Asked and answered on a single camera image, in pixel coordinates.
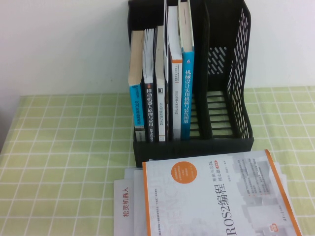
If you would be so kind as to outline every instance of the green checkered tablecloth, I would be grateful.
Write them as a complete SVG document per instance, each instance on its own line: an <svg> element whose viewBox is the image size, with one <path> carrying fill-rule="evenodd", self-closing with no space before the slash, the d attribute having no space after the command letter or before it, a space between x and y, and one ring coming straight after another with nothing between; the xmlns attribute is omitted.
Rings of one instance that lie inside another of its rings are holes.
<svg viewBox="0 0 315 236"><path fill-rule="evenodd" d="M287 175L315 236L315 87L246 89L253 150ZM22 97L0 156L1 236L112 236L113 180L135 166L129 94Z"/></svg>

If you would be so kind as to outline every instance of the blue book spine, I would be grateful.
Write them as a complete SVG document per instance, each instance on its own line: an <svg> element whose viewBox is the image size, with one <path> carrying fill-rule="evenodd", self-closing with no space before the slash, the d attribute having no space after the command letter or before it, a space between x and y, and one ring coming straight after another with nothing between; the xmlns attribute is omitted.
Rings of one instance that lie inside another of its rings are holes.
<svg viewBox="0 0 315 236"><path fill-rule="evenodd" d="M194 52L183 52L183 84L182 84L182 120L181 139L188 140L190 135L192 76Z"/></svg>
<svg viewBox="0 0 315 236"><path fill-rule="evenodd" d="M137 141L145 141L145 130L144 130L144 116L142 106L142 94L141 86L133 85L130 86L130 99L131 107L133 112L134 130L136 133Z"/></svg>

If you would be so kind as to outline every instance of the book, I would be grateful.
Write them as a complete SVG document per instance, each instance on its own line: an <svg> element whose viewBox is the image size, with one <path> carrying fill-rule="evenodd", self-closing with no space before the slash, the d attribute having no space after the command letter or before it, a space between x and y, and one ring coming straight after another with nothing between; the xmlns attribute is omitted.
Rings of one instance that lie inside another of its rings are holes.
<svg viewBox="0 0 315 236"><path fill-rule="evenodd" d="M168 7L168 39L172 78L172 138L181 139L181 110L182 110L182 50L178 32L177 6Z"/></svg>
<svg viewBox="0 0 315 236"><path fill-rule="evenodd" d="M114 236L133 236L133 218L133 179L115 180Z"/></svg>
<svg viewBox="0 0 315 236"><path fill-rule="evenodd" d="M164 27L157 28L155 72L157 78L158 140L165 142L165 76L164 76Z"/></svg>
<svg viewBox="0 0 315 236"><path fill-rule="evenodd" d="M143 31L132 31L128 84L133 112L134 130L138 142L145 142L146 140L141 91L142 51Z"/></svg>
<svg viewBox="0 0 315 236"><path fill-rule="evenodd" d="M147 236L146 208L144 205L143 172L135 170L133 173L134 186L134 224L133 235Z"/></svg>
<svg viewBox="0 0 315 236"><path fill-rule="evenodd" d="M194 43L190 0L178 3L179 33L183 53L181 139L188 140L190 133L191 96L193 80Z"/></svg>
<svg viewBox="0 0 315 236"><path fill-rule="evenodd" d="M169 41L168 41L168 14L167 14L167 1L164 0L164 76L165 76L165 139L168 141L168 131L169 131L169 94L168 94L168 50L169 50Z"/></svg>
<svg viewBox="0 0 315 236"><path fill-rule="evenodd" d="M148 236L301 236L268 150L143 163Z"/></svg>
<svg viewBox="0 0 315 236"><path fill-rule="evenodd" d="M155 110L154 110L154 29L144 30L144 44L142 56L142 72L144 80L144 94L147 115L148 140L155 141Z"/></svg>

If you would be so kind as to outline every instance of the paper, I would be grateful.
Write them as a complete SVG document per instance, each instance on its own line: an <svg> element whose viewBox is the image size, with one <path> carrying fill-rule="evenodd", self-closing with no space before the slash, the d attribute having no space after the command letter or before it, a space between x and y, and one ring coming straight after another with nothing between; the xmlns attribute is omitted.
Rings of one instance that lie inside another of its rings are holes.
<svg viewBox="0 0 315 236"><path fill-rule="evenodd" d="M114 236L133 236L133 180L114 181Z"/></svg>
<svg viewBox="0 0 315 236"><path fill-rule="evenodd" d="M125 168L125 176L124 178L131 178L133 179L133 171L135 170L142 170L142 168Z"/></svg>
<svg viewBox="0 0 315 236"><path fill-rule="evenodd" d="M134 225L135 236L147 236L146 208L144 201L143 171L134 171Z"/></svg>
<svg viewBox="0 0 315 236"><path fill-rule="evenodd" d="M301 235L267 153L143 163L149 235Z"/></svg>

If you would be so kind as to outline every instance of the desk organizer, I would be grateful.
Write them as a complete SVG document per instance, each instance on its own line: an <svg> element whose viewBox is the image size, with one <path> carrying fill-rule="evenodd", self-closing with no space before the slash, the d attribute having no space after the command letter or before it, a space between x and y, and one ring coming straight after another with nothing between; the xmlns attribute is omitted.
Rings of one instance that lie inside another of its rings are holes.
<svg viewBox="0 0 315 236"><path fill-rule="evenodd" d="M128 33L163 25L163 0L130 0ZM168 5L177 5L168 0ZM243 0L194 0L191 14L195 44L191 131L189 141L137 142L137 167L163 160L250 151L254 138L244 104L251 16Z"/></svg>

